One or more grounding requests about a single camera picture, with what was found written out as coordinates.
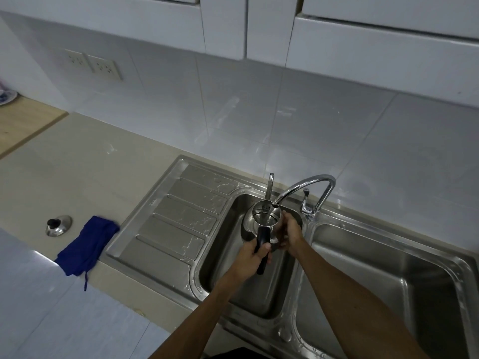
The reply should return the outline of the white cabinet door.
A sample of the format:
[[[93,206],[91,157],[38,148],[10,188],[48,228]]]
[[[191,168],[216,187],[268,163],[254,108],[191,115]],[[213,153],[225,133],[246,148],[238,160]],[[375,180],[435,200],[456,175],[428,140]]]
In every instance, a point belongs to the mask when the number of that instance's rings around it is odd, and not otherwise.
[[[0,11],[206,52],[199,0],[0,0]]]
[[[200,10],[206,54],[244,59],[248,0],[200,0]]]
[[[304,0],[248,0],[249,60],[285,67],[296,15]]]
[[[285,67],[479,108],[479,42],[295,17]]]

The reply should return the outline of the person's right hand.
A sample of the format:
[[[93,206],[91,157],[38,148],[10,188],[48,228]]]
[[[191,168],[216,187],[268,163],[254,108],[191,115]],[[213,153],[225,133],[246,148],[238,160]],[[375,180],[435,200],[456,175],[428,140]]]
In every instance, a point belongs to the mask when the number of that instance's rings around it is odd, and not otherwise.
[[[296,219],[286,211],[282,211],[282,225],[278,232],[279,249],[287,251],[295,259],[299,259],[308,245],[303,237],[302,229]]]

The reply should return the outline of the stainless steel double sink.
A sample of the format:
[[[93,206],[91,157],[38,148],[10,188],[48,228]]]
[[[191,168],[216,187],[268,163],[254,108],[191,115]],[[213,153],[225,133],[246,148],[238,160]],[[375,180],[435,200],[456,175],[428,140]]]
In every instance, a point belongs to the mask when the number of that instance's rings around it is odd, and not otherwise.
[[[243,245],[246,212],[266,185],[178,156],[121,225],[101,260],[195,309]],[[316,221],[282,202],[312,248],[401,317],[431,359],[479,359],[476,260],[332,207]],[[285,251],[231,299],[219,325],[277,358],[346,359],[311,285]]]

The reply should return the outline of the white wall socket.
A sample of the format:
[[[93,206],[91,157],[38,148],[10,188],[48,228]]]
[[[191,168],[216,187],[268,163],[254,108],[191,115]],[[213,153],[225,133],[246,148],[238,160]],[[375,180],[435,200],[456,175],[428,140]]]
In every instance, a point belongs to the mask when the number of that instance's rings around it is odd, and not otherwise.
[[[76,51],[69,50],[69,49],[64,49],[64,51],[65,51],[66,56],[68,57],[69,64],[71,64],[75,67],[78,67],[78,68],[85,69],[89,72],[92,71],[92,68],[91,68],[89,62],[88,62],[86,56],[83,53],[76,52]]]
[[[122,81],[122,75],[113,60],[86,54],[87,63],[93,73],[116,81]]]

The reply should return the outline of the blue cloth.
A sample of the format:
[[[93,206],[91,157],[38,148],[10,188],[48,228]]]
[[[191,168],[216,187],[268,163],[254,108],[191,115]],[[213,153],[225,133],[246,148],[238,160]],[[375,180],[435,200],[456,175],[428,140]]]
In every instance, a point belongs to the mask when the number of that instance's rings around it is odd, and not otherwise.
[[[57,254],[54,262],[66,276],[84,275],[83,290],[87,291],[89,271],[94,268],[102,251],[119,230],[120,226],[116,222],[92,216],[79,236]]]

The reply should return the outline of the black clothing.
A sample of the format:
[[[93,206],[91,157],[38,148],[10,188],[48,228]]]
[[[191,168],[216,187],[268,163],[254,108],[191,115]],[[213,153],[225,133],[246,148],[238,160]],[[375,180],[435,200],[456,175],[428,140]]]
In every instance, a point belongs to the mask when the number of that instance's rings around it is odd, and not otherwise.
[[[201,359],[270,359],[269,357],[246,347],[236,348],[213,356],[206,354]]]

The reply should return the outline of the steel kettle with black handle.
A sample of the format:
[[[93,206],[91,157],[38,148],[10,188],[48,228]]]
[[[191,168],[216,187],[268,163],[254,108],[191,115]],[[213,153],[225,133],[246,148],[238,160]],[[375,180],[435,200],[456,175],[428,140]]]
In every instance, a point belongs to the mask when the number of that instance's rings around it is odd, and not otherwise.
[[[286,242],[286,225],[283,224],[282,211],[279,206],[273,205],[271,200],[273,180],[274,174],[270,173],[265,199],[251,205],[241,223],[243,242],[256,239],[255,253],[265,243],[270,243],[271,252],[274,252]]]

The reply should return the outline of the person's left forearm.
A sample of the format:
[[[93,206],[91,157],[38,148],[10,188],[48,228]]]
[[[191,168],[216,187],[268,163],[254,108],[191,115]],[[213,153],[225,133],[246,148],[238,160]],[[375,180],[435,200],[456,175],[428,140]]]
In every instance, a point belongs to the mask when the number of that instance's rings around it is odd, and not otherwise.
[[[148,359],[200,359],[231,296],[244,281],[244,277],[227,272]]]

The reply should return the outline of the light wooden board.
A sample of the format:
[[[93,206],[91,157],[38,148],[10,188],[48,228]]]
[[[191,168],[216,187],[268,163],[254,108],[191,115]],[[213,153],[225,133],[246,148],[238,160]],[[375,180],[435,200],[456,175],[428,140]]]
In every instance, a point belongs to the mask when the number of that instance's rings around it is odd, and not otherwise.
[[[0,106],[0,160],[68,115],[24,96]]]

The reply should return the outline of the person's right forearm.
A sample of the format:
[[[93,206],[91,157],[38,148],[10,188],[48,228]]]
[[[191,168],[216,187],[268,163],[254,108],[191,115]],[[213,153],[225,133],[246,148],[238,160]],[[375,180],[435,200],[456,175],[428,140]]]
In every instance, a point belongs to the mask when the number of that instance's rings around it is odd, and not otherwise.
[[[370,290],[328,263],[304,240],[291,245],[290,251],[348,359],[430,359],[404,322]]]

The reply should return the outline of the person's left hand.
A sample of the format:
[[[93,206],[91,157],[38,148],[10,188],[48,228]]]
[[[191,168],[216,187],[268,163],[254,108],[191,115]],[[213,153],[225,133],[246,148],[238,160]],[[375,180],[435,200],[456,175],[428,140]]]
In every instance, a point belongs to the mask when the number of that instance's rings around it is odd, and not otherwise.
[[[258,251],[257,240],[254,239],[244,243],[240,249],[236,259],[224,275],[226,281],[238,288],[246,280],[255,275],[262,264],[269,264],[272,260],[272,253],[269,258],[256,258],[255,253]]]

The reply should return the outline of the chrome sink faucet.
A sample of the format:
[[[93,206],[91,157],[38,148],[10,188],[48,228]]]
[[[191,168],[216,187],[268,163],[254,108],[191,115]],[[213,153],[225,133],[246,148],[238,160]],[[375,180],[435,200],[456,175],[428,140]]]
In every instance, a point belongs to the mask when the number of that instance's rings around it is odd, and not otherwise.
[[[328,186],[325,189],[325,191],[322,193],[320,199],[316,203],[313,209],[309,209],[307,207],[307,200],[308,200],[308,195],[309,195],[309,190],[307,187],[309,185],[313,185],[315,183],[320,183],[320,182],[328,182]],[[332,191],[334,190],[336,185],[336,179],[334,176],[329,175],[329,174],[320,174],[320,175],[315,175],[311,176],[309,178],[303,179],[301,181],[296,182],[292,186],[290,186],[288,189],[286,189],[281,195],[278,196],[273,202],[272,206],[274,208],[279,208],[282,201],[292,195],[293,193],[303,190],[304,193],[304,198],[301,203],[301,213],[304,215],[304,217],[310,221],[310,222],[316,222],[319,219],[320,216],[320,210],[324,203],[326,202],[327,198],[331,195]]]

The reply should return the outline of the steel kettle lid black knob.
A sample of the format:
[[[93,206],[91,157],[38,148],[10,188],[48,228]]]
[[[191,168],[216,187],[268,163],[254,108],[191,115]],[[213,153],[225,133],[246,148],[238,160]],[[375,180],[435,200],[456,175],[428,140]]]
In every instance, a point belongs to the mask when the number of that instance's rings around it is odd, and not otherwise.
[[[46,222],[45,234],[50,237],[63,235],[71,228],[72,223],[73,219],[69,215],[51,218]]]

